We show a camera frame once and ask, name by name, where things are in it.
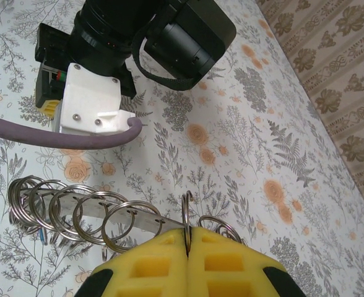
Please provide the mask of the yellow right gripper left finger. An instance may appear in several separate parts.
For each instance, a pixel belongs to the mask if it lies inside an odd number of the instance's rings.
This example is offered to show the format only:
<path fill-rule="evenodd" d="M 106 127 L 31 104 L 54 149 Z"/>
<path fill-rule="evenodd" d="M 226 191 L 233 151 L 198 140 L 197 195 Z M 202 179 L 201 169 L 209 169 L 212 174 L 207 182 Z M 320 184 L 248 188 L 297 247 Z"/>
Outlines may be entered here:
<path fill-rule="evenodd" d="M 188 257 L 181 228 L 99 265 L 76 296 L 187 296 Z"/>

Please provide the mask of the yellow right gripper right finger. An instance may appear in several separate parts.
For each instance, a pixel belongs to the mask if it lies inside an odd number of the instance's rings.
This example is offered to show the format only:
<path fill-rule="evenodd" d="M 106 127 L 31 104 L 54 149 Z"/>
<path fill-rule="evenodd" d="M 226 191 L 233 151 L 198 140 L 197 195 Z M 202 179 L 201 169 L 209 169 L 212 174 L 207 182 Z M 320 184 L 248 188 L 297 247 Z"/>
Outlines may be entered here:
<path fill-rule="evenodd" d="M 304 296 L 275 259 L 201 227 L 191 231 L 188 296 Z"/>

